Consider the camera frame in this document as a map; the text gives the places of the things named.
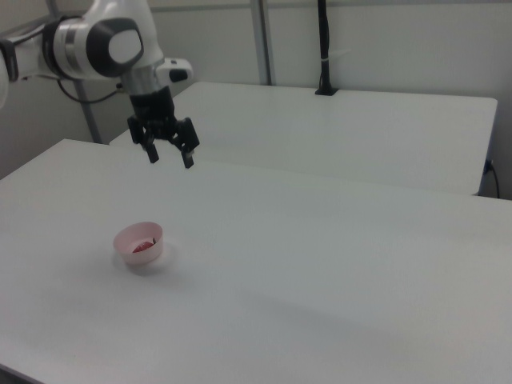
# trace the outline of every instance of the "pink bowl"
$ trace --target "pink bowl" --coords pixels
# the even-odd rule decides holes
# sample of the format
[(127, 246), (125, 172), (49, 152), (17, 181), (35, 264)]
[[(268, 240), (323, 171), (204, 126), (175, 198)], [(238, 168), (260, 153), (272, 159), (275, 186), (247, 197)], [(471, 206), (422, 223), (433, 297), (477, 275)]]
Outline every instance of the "pink bowl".
[[(153, 243), (151, 248), (134, 254), (135, 248), (144, 242)], [(152, 262), (162, 253), (163, 231), (156, 222), (138, 222), (119, 232), (114, 238), (114, 248), (126, 264), (140, 265)]]

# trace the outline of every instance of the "white wall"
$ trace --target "white wall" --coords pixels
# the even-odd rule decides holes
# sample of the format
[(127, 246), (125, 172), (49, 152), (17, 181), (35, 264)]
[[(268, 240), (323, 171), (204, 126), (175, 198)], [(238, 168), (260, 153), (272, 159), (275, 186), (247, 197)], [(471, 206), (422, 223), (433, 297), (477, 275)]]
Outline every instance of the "white wall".
[[(0, 32), (48, 16), (42, 0), (1, 0)], [(64, 138), (90, 141), (82, 109), (54, 81), (34, 78), (10, 86), (0, 110), (0, 178)]]
[(0, 0), (0, 32), (23, 26), (48, 15), (43, 0)]
[[(276, 83), (318, 86), (316, 9), (274, 2), (269, 20)], [(335, 86), (496, 98), (490, 156), (502, 195), (512, 198), (512, 4), (330, 6), (328, 14), (331, 49), (351, 49), (331, 64)], [(492, 196), (491, 181), (484, 191)]]

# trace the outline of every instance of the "white table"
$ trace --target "white table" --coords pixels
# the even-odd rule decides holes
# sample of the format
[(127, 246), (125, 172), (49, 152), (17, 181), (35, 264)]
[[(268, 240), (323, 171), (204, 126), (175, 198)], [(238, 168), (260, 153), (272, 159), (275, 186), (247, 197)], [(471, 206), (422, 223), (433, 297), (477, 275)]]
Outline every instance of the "white table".
[[(196, 159), (476, 194), (496, 100), (200, 82), (174, 99)], [(112, 146), (137, 148), (127, 131)], [(174, 151), (157, 143), (160, 153)]]
[[(44, 383), (512, 377), (507, 201), (64, 141), (0, 218), (0, 363)], [(143, 220), (166, 250), (129, 270)]]

